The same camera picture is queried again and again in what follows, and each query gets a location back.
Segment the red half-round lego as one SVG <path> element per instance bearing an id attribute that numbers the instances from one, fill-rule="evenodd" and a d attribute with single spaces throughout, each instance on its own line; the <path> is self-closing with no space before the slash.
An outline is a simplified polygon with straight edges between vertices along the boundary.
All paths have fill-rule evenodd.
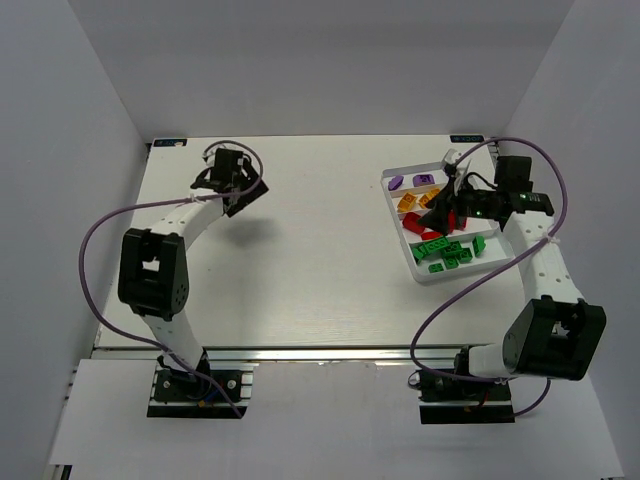
<path id="1" fill-rule="evenodd" d="M 418 223 L 420 218 L 421 216 L 415 212 L 407 212 L 402 219 L 403 228 L 416 235 L 422 235 L 425 231 L 425 227 Z"/>

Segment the yellow round lego piece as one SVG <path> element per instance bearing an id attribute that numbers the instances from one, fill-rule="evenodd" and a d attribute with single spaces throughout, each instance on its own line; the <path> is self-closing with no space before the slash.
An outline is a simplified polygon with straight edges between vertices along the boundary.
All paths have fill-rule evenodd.
<path id="1" fill-rule="evenodd" d="M 411 192 L 405 193 L 397 204 L 397 211 L 399 213 L 406 213 L 412 210 L 417 202 L 418 197 Z"/>

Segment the purple lego plate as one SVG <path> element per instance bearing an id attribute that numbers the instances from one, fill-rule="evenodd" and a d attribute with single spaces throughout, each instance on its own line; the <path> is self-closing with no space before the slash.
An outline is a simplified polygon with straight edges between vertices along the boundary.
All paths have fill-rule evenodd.
<path id="1" fill-rule="evenodd" d="M 434 185 L 435 178 L 431 174 L 418 174 L 412 178 L 412 183 L 414 187 L 422 187 L 427 185 Z"/>

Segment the green square lego brick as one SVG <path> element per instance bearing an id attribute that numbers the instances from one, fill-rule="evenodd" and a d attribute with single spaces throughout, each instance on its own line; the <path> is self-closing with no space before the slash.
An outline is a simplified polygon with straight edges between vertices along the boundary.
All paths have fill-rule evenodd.
<path id="1" fill-rule="evenodd" d="M 482 235 L 476 235 L 472 240 L 472 248 L 475 257 L 479 257 L 486 249 L 486 240 Z"/>

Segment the green lego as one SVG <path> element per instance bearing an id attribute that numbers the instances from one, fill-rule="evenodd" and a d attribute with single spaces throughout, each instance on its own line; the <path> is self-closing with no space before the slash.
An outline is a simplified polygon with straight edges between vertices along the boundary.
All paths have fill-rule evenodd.
<path id="1" fill-rule="evenodd" d="M 455 256 L 449 256 L 443 259 L 443 264 L 447 270 L 452 270 L 460 266 L 460 261 Z"/>
<path id="2" fill-rule="evenodd" d="M 439 273 L 444 271 L 444 267 L 441 263 L 435 263 L 435 264 L 431 264 L 428 267 L 428 270 L 430 273 Z"/>
<path id="3" fill-rule="evenodd" d="M 459 263 L 470 263 L 473 260 L 473 254 L 469 248 L 464 248 L 456 252 L 456 259 Z"/>

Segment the purple curved lego piece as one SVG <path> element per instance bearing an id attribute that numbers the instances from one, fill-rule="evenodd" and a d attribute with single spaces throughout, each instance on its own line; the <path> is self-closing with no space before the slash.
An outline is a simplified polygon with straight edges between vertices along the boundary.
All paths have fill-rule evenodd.
<path id="1" fill-rule="evenodd" d="M 399 189 L 402 184 L 404 182 L 404 177 L 402 175 L 396 175 L 394 177 L 392 177 L 389 182 L 388 182 L 388 190 L 389 191 L 395 191 L 397 189 Z"/>

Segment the red rectangular lego brick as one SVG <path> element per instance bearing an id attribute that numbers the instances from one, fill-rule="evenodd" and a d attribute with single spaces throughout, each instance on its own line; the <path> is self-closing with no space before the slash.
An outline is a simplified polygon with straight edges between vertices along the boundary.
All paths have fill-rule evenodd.
<path id="1" fill-rule="evenodd" d="M 421 234 L 421 239 L 423 241 L 431 241 L 439 237 L 442 237 L 442 234 L 434 231 L 428 231 Z"/>

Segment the green thin lego plate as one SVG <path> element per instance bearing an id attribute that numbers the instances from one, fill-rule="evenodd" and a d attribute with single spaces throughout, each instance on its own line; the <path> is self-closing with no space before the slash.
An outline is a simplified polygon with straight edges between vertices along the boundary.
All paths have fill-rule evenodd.
<path id="1" fill-rule="evenodd" d="M 448 246 L 441 250 L 443 256 L 456 255 L 462 250 L 461 243 L 459 241 L 453 241 Z"/>

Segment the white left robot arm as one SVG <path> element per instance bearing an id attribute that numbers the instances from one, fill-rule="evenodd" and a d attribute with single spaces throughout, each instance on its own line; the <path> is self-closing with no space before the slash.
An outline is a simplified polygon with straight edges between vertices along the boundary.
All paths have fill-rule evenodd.
<path id="1" fill-rule="evenodd" d="M 204 349 L 186 315 L 190 292 L 187 253 L 215 221 L 233 217 L 268 192 L 263 163 L 239 142 L 216 142 L 202 154 L 205 168 L 177 202 L 150 227 L 131 228 L 123 236 L 117 294 L 166 348 L 163 365 L 195 370 Z"/>

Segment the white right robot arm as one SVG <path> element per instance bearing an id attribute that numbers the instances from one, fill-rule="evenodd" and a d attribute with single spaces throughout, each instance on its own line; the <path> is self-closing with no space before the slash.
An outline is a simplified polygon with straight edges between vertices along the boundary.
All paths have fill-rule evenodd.
<path id="1" fill-rule="evenodd" d="M 525 305 L 500 342 L 463 348 L 453 372 L 423 366 L 429 375 L 493 383 L 523 376 L 579 381 L 587 372 L 606 315 L 573 283 L 555 240 L 562 220 L 549 197 L 534 191 L 531 163 L 529 157 L 499 157 L 493 185 L 482 190 L 471 186 L 459 155 L 448 153 L 441 162 L 448 182 L 429 201 L 421 224 L 443 232 L 449 216 L 498 222 L 514 254 L 510 263 L 519 271 Z"/>

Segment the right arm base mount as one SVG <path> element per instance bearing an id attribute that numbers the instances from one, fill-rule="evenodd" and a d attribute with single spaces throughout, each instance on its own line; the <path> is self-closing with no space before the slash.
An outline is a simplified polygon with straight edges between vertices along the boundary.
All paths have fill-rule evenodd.
<path id="1" fill-rule="evenodd" d="M 511 390 L 507 384 L 468 380 L 468 346 L 454 357 L 453 364 L 436 373 L 436 368 L 412 356 L 416 371 L 407 380 L 418 392 L 422 425 L 482 425 L 515 422 Z"/>

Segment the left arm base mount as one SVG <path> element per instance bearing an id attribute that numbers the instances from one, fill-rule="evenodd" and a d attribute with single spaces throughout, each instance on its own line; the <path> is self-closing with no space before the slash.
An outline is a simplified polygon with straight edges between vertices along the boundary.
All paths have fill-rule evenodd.
<path id="1" fill-rule="evenodd" d="M 156 419 L 241 419 L 248 408 L 253 372 L 245 367 L 213 366 L 203 355 L 196 370 L 217 386 L 157 358 L 146 416 Z"/>

